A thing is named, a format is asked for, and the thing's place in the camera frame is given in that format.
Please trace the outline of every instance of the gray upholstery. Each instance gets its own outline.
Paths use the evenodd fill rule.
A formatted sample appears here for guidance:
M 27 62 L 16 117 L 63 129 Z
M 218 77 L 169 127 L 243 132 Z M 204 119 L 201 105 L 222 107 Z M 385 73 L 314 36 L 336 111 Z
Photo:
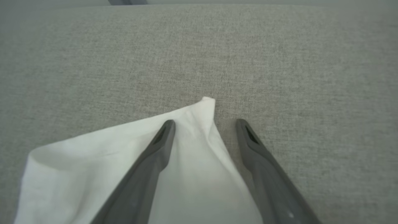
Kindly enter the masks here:
M 0 41 L 0 223 L 35 147 L 215 98 L 325 224 L 398 220 L 396 12 L 166 5 L 54 10 Z

